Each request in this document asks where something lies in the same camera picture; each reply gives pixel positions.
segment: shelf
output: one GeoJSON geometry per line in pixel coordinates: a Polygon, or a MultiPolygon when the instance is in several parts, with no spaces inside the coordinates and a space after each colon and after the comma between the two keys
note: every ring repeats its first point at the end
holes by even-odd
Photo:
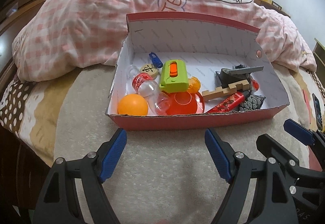
{"type": "Polygon", "coordinates": [[[273,9],[275,11],[277,11],[278,13],[284,15],[284,16],[287,16],[290,18],[290,16],[288,14],[286,14],[284,11],[278,9],[277,7],[273,6],[272,4],[266,2],[266,1],[263,1],[263,0],[254,0],[254,3],[259,5],[259,6],[263,6],[265,7],[266,9],[273,9]]]}

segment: red lighter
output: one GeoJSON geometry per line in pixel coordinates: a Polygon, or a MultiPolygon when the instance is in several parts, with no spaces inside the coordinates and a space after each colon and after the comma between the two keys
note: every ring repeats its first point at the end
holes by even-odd
{"type": "Polygon", "coordinates": [[[237,107],[240,103],[244,102],[251,95],[251,91],[246,90],[243,92],[237,92],[226,100],[222,101],[219,105],[207,111],[207,113],[220,113],[228,112],[237,107]]]}

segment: polka dot fabric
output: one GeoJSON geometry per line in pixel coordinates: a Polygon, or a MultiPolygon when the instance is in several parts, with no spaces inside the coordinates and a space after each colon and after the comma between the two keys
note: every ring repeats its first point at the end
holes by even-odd
{"type": "Polygon", "coordinates": [[[19,137],[19,128],[25,111],[25,103],[36,82],[12,81],[0,102],[0,123],[19,137]]]}

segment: orange plastic ball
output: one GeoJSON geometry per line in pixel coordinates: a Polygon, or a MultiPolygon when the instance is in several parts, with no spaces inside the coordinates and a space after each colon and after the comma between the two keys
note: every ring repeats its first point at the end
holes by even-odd
{"type": "Polygon", "coordinates": [[[122,115],[147,116],[148,103],[138,94],[129,94],[120,100],[117,111],[122,115]]]}

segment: cardboard box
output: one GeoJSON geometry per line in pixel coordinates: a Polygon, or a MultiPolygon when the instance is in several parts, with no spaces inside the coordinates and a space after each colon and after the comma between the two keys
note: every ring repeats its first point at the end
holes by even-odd
{"type": "MultiPolygon", "coordinates": [[[[170,130],[220,127],[270,119],[289,105],[286,90],[255,41],[259,29],[226,18],[188,12],[143,12],[127,15],[129,34],[122,46],[106,114],[126,130],[170,130]],[[186,62],[188,77],[201,82],[200,92],[215,89],[215,71],[245,64],[264,66],[253,73],[260,89],[256,95],[266,96],[262,109],[223,113],[178,116],[127,116],[117,114],[119,100],[135,93],[127,80],[126,68],[139,68],[149,62],[148,54],[155,52],[165,62],[180,59],[186,62]]],[[[206,102],[208,111],[223,99],[206,102]]]]}

